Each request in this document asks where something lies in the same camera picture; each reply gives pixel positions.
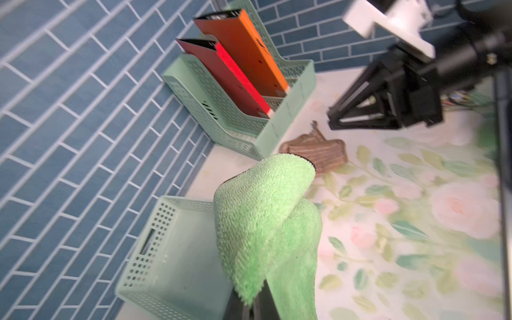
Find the brown striped dishcloth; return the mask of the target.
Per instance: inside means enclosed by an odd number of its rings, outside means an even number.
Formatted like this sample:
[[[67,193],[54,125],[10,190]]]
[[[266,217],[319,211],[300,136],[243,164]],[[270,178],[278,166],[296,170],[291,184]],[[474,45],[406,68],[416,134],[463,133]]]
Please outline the brown striped dishcloth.
[[[311,126],[310,133],[282,143],[279,152],[294,154],[310,161],[317,177],[347,165],[349,160],[345,142],[341,139],[326,139],[317,121],[312,121]]]

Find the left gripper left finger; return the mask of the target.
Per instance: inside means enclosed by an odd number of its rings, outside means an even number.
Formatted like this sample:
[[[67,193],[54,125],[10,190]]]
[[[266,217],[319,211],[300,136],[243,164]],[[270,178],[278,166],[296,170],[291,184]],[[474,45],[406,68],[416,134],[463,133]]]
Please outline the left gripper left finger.
[[[223,320],[251,320],[252,308],[241,301],[237,292],[233,289],[229,296]]]

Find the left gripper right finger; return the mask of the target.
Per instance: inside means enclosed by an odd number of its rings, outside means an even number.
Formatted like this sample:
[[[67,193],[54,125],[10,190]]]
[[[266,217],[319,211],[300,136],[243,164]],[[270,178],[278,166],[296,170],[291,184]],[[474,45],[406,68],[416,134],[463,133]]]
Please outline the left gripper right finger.
[[[267,281],[264,281],[260,293],[253,302],[253,318],[255,320],[281,319]]]

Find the green and grey dishcloth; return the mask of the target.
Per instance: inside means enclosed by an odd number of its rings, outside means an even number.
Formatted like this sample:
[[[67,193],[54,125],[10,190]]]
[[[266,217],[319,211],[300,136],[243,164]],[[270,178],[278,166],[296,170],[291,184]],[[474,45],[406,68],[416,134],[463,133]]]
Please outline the green and grey dishcloth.
[[[322,221],[305,197],[315,168],[280,153],[225,181],[213,206],[222,268],[242,304],[265,289],[281,319],[315,319],[315,275]]]

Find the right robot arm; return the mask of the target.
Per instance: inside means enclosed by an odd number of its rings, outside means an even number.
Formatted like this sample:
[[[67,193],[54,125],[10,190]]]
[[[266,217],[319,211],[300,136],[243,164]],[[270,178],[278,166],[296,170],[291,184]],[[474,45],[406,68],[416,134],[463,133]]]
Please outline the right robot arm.
[[[398,38],[328,111],[329,126],[401,129],[443,121],[441,96],[469,88],[511,63],[511,2],[472,11],[456,1],[462,23],[434,43],[421,28],[433,19],[426,1],[354,1],[343,20],[363,37],[380,26]]]

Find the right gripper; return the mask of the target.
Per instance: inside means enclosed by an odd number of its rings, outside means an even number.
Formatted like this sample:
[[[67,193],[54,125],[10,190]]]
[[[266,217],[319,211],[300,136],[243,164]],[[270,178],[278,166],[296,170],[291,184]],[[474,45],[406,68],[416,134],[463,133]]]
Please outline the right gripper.
[[[443,121],[440,79],[434,61],[396,43],[375,61],[328,111],[332,130],[397,130]]]

